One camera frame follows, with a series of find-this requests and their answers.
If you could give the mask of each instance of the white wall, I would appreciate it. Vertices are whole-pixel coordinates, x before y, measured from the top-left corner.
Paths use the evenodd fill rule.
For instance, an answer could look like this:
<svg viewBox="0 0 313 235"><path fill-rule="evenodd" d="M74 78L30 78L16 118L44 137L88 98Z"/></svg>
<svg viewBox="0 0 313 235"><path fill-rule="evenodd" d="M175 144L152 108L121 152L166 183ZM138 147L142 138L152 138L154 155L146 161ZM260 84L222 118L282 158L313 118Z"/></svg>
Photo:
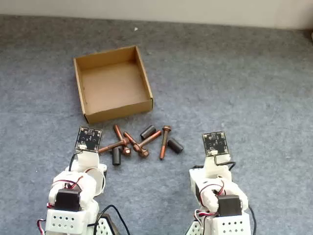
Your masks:
<svg viewBox="0 0 313 235"><path fill-rule="evenodd" d="M313 28L313 0L0 0L0 14Z"/></svg>

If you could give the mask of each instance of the black circuit board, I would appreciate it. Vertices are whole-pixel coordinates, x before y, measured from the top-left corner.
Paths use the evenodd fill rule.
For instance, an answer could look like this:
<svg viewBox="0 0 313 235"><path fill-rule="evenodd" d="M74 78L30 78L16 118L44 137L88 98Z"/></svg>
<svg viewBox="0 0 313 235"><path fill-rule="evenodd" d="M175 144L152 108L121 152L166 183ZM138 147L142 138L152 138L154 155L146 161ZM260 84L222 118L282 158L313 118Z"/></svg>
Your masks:
<svg viewBox="0 0 313 235"><path fill-rule="evenodd" d="M224 131L206 133L202 138L207 157L229 153Z"/></svg>
<svg viewBox="0 0 313 235"><path fill-rule="evenodd" d="M75 149L80 149L79 145L84 144L87 146L87 151L98 152L101 136L102 130L81 126L77 135Z"/></svg>

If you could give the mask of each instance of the open cardboard box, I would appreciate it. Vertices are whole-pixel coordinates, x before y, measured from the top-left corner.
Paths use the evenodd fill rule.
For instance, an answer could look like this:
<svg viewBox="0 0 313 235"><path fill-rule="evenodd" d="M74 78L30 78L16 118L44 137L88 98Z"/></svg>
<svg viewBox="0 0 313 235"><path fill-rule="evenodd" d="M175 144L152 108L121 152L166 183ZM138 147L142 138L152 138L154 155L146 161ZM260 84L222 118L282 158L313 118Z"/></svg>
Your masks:
<svg viewBox="0 0 313 235"><path fill-rule="evenodd" d="M137 46L77 57L74 66L87 122L152 110L152 92Z"/></svg>

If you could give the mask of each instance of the copper screw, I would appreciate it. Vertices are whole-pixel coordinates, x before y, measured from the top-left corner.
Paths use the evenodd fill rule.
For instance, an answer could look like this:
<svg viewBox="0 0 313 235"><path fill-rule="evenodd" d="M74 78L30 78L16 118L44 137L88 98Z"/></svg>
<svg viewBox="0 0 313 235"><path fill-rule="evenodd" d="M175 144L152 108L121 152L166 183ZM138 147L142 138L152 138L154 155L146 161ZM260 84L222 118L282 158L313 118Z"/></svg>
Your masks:
<svg viewBox="0 0 313 235"><path fill-rule="evenodd" d="M113 144L110 144L104 148L100 148L98 150L98 153L103 153L105 151L108 151L110 149L113 149L115 147L118 147L118 146L121 146L121 145L127 145L129 143L129 139L128 138L123 138L123 140L119 141L119 142L116 142L116 143L113 143Z"/></svg>
<svg viewBox="0 0 313 235"><path fill-rule="evenodd" d="M163 160L163 158L165 156L167 136L171 130L172 130L171 126L163 126L163 140L162 140L162 147L161 147L161 153L160 153L160 159L161 160Z"/></svg>
<svg viewBox="0 0 313 235"><path fill-rule="evenodd" d="M130 134L128 134L127 132L124 132L123 135L129 139L129 142L132 144L132 145L135 145L137 144L137 142L131 137ZM144 148L140 148L138 150L135 149L136 152L138 152L138 154L141 156L141 157L148 157L149 156L149 151L147 149L144 149Z"/></svg>
<svg viewBox="0 0 313 235"><path fill-rule="evenodd" d="M122 136L121 130L119 129L119 126L118 125L114 125L113 129L114 129L118 139L120 141L123 140L123 136ZM123 148L122 148L122 154L125 155L125 156L129 156L131 154L131 149L127 145L124 145Z"/></svg>
<svg viewBox="0 0 313 235"><path fill-rule="evenodd" d="M153 135L149 136L147 139L143 140L141 143L136 143L134 144L134 150L137 151L140 148L142 148L143 146L145 146L146 144L150 143L151 141L154 141L157 137L159 137L161 135L161 131L158 130L157 132L155 132Z"/></svg>

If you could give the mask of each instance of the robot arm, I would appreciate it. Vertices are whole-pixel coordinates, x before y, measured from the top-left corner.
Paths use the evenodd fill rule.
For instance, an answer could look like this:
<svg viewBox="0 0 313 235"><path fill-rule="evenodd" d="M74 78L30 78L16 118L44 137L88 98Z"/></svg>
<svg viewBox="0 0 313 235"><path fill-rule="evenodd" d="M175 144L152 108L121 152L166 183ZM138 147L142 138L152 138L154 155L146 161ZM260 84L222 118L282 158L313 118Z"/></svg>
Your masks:
<svg viewBox="0 0 313 235"><path fill-rule="evenodd" d="M186 235L251 235L248 198L232 182L227 165L235 165L230 155L224 132L204 134L206 157L204 166L189 170L190 185L200 208L195 210L195 221Z"/></svg>
<svg viewBox="0 0 313 235"><path fill-rule="evenodd" d="M42 235L118 235L109 215L98 215L94 197L104 191L107 166L99 163L102 130L81 127L70 166L57 175L48 196L45 232Z"/></svg>

